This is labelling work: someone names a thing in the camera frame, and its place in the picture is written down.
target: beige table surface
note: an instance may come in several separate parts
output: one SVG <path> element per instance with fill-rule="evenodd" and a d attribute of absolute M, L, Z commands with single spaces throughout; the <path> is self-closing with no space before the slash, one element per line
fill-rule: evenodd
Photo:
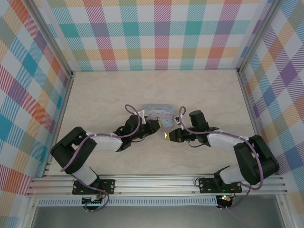
<path fill-rule="evenodd" d="M 254 134 L 234 70 L 119 71 L 76 73 L 59 140 L 76 126 L 93 133 L 111 133 L 129 118 L 124 105 L 171 104 L 176 115 L 201 110 L 210 126 L 242 135 Z M 191 148 L 188 143 L 165 140 L 162 127 L 141 143 L 123 152 L 94 152 L 86 163 L 97 174 L 195 174 L 214 173 L 236 165 L 232 153 L 220 148 Z M 52 160 L 49 174 L 60 174 Z"/>

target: metal grate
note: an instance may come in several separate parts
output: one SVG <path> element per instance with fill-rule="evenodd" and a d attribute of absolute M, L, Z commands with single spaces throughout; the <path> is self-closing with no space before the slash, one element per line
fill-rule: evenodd
<path fill-rule="evenodd" d="M 83 206 L 80 197 L 40 198 L 39 207 Z M 196 197 L 112 197 L 108 206 L 216 206 L 215 196 Z"/>

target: aluminum rail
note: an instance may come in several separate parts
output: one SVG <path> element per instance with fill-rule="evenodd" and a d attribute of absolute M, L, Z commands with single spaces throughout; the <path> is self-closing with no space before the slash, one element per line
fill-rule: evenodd
<path fill-rule="evenodd" d="M 101 175 L 101 179 L 115 179 L 114 194 L 120 196 L 214 196 L 221 193 L 201 194 L 194 185 L 197 177 L 212 178 L 213 174 L 172 174 L 172 175 Z M 69 175 L 46 175 L 33 179 L 28 197 L 74 197 L 72 194 L 73 178 Z M 242 187 L 245 195 L 248 188 Z M 251 191 L 252 195 L 286 194 L 287 189 L 281 176 L 271 176 L 264 180 L 259 191 Z"/>

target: colorful checkered wall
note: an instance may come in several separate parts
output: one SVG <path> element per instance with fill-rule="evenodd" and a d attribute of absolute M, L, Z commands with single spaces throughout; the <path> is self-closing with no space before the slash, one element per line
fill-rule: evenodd
<path fill-rule="evenodd" d="M 243 79 L 258 127 L 304 224 L 304 1 L 285 0 Z"/>
<path fill-rule="evenodd" d="M 48 0 L 55 22 L 35 2 L 74 69 L 94 71 L 235 68 L 267 0 Z"/>
<path fill-rule="evenodd" d="M 256 23 L 254 29 L 252 30 L 252 32 L 251 32 L 251 34 L 250 34 L 250 37 L 249 37 L 249 39 L 248 39 L 248 41 L 247 41 L 247 43 L 246 43 L 246 46 L 245 46 L 245 48 L 243 49 L 243 52 L 242 52 L 242 54 L 241 54 L 241 57 L 239 58 L 239 60 L 238 60 L 238 62 L 237 62 L 236 68 L 239 68 L 239 67 L 241 66 L 241 63 L 243 62 L 243 59 L 244 59 L 244 57 L 245 57 L 245 55 L 246 55 L 246 53 L 247 53 L 247 51 L 248 51 L 248 48 L 250 47 L 250 45 L 252 44 L 253 40 L 255 39 L 256 34 L 257 34 L 258 30 L 260 29 L 260 27 L 261 27 L 261 25 L 262 25 L 262 22 L 263 22 L 265 16 L 267 15 L 268 10 L 269 10 L 269 8 L 270 8 L 272 2 L 273 2 L 273 0 L 267 0 L 267 3 L 266 3 L 266 5 L 265 5 L 264 8 L 263 8 L 262 13 L 261 13 L 259 19 L 257 20 L 257 23 Z"/>
<path fill-rule="evenodd" d="M 21 0 L 0 0 L 0 228 L 17 227 L 41 171 L 67 76 Z"/>

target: white panel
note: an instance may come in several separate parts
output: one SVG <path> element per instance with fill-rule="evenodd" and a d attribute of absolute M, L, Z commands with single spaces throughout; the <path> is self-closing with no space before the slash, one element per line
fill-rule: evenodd
<path fill-rule="evenodd" d="M 274 82 L 274 80 L 280 75 L 279 71 L 276 68 L 275 63 L 273 63 L 271 65 L 271 67 L 268 69 L 266 74 L 267 74 L 267 79 L 268 79 L 269 83 L 272 84 Z"/>
<path fill-rule="evenodd" d="M 85 163 L 72 175 L 77 179 L 80 179 L 86 185 L 92 184 L 97 179 L 96 174 Z"/>
<path fill-rule="evenodd" d="M 90 64 L 93 70 L 105 70 L 102 60 L 91 60 Z"/>
<path fill-rule="evenodd" d="M 193 69 L 204 69 L 207 64 L 207 58 L 194 59 Z"/>
<path fill-rule="evenodd" d="M 198 48 L 212 47 L 214 35 L 201 35 L 199 36 Z"/>
<path fill-rule="evenodd" d="M 258 100 L 262 97 L 262 95 L 263 94 L 262 94 L 262 91 L 261 91 L 259 86 L 255 87 L 255 89 L 252 91 L 252 96 L 253 96 L 253 99 L 254 99 L 255 102 L 258 102 Z"/>
<path fill-rule="evenodd" d="M 20 107 L 20 109 L 18 110 L 18 114 L 15 118 L 14 124 L 23 129 L 24 131 L 27 131 L 28 124 L 31 118 L 32 116 L 22 107 Z"/>
<path fill-rule="evenodd" d="M 8 143 L 4 143 L 0 152 L 0 164 L 6 167 L 13 168 L 15 158 L 18 154 L 18 149 Z"/>
<path fill-rule="evenodd" d="M 231 184 L 245 180 L 238 166 L 228 167 L 220 172 L 219 175 L 225 184 Z"/>
<path fill-rule="evenodd" d="M 49 64 L 48 60 L 45 58 L 44 55 L 41 56 L 41 59 L 39 61 L 39 67 L 43 71 L 43 73 L 47 76 L 51 65 Z"/>
<path fill-rule="evenodd" d="M 69 7 L 68 10 L 75 24 L 90 23 L 85 7 Z"/>
<path fill-rule="evenodd" d="M 181 59 L 168 59 L 168 69 L 180 69 L 181 67 Z"/>
<path fill-rule="evenodd" d="M 272 154 L 276 157 L 284 153 L 279 137 L 276 137 L 269 143 Z"/>
<path fill-rule="evenodd" d="M 154 6 L 137 6 L 137 16 L 139 22 L 154 21 Z"/>
<path fill-rule="evenodd" d="M 260 119 L 264 127 L 267 127 L 272 122 L 268 109 L 265 109 L 265 111 L 261 113 Z"/>
<path fill-rule="evenodd" d="M 103 10 L 106 22 L 122 22 L 119 6 L 104 6 Z"/>
<path fill-rule="evenodd" d="M 287 18 L 285 17 L 282 10 L 279 9 L 278 12 L 276 13 L 275 19 L 271 22 L 271 27 L 275 31 L 275 33 L 279 35 L 280 31 L 282 30 L 286 22 L 287 22 Z"/>
<path fill-rule="evenodd" d="M 218 21 L 222 12 L 224 4 L 207 4 L 204 14 L 204 20 L 216 20 Z"/>
<path fill-rule="evenodd" d="M 5 69 L 7 69 L 7 71 L 10 72 L 10 74 L 13 77 L 17 76 L 21 68 L 21 63 L 19 62 L 18 59 L 16 59 L 16 57 L 14 56 L 13 53 L 11 53 L 10 50 L 7 51 L 4 59 L 1 62 L 1 65 L 3 65 Z"/>
<path fill-rule="evenodd" d="M 240 4 L 236 20 L 251 20 L 256 15 L 258 4 Z"/>
<path fill-rule="evenodd" d="M 187 21 L 188 5 L 171 6 L 171 21 Z"/>
<path fill-rule="evenodd" d="M 142 67 L 143 70 L 154 70 L 155 59 L 142 59 Z"/>
<path fill-rule="evenodd" d="M 110 37 L 110 39 L 113 49 L 127 49 L 124 37 Z"/>
<path fill-rule="evenodd" d="M 226 47 L 239 47 L 244 35 L 229 35 Z"/>
<path fill-rule="evenodd" d="M 170 36 L 169 47 L 170 48 L 182 48 L 184 46 L 185 36 Z"/>
<path fill-rule="evenodd" d="M 23 44 L 25 49 L 28 51 L 34 40 L 33 40 L 33 37 L 27 31 L 27 29 L 24 27 L 24 25 L 19 30 L 17 37 L 20 40 L 20 42 Z"/>
<path fill-rule="evenodd" d="M 32 80 L 28 87 L 28 93 L 31 94 L 36 101 L 39 99 L 41 90 L 40 85 L 35 80 Z"/>
<path fill-rule="evenodd" d="M 262 60 L 266 53 L 268 52 L 268 48 L 266 47 L 266 44 L 262 40 L 258 46 L 258 49 L 256 50 L 256 54 L 260 60 Z"/>
<path fill-rule="evenodd" d="M 154 48 L 155 36 L 140 36 L 141 48 Z"/>
<path fill-rule="evenodd" d="M 84 49 L 87 50 L 98 50 L 98 45 L 95 37 L 81 37 L 82 44 L 84 45 Z"/>
<path fill-rule="evenodd" d="M 233 154 L 235 154 L 234 152 L 234 146 L 238 143 L 243 143 L 244 141 L 238 139 L 238 138 L 232 138 L 230 136 L 227 135 L 223 135 L 223 134 L 215 134 L 215 133 L 210 133 L 207 136 L 208 138 L 208 142 L 212 147 L 219 147 L 222 148 L 224 150 L 227 150 Z"/>
<path fill-rule="evenodd" d="M 116 60 L 116 65 L 118 70 L 130 70 L 129 60 L 127 59 Z"/>
<path fill-rule="evenodd" d="M 298 35 L 296 33 L 293 33 L 288 43 L 284 46 L 284 50 L 286 51 L 289 59 L 292 59 L 294 57 L 294 55 L 299 51 L 302 45 L 303 43 L 298 37 Z"/>

